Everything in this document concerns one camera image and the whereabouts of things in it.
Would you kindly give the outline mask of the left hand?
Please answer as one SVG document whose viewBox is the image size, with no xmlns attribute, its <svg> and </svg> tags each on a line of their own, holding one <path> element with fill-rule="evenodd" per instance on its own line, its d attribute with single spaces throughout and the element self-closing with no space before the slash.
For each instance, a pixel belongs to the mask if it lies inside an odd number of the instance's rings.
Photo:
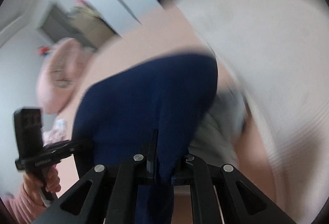
<svg viewBox="0 0 329 224">
<path fill-rule="evenodd" d="M 61 190 L 60 178 L 56 167 L 49 168 L 47 176 L 45 177 L 46 187 L 45 189 L 50 193 L 57 193 Z M 40 181 L 32 173 L 23 173 L 23 188 L 28 196 L 38 205 L 43 206 L 39 188 L 43 187 L 42 181 Z"/>
</svg>

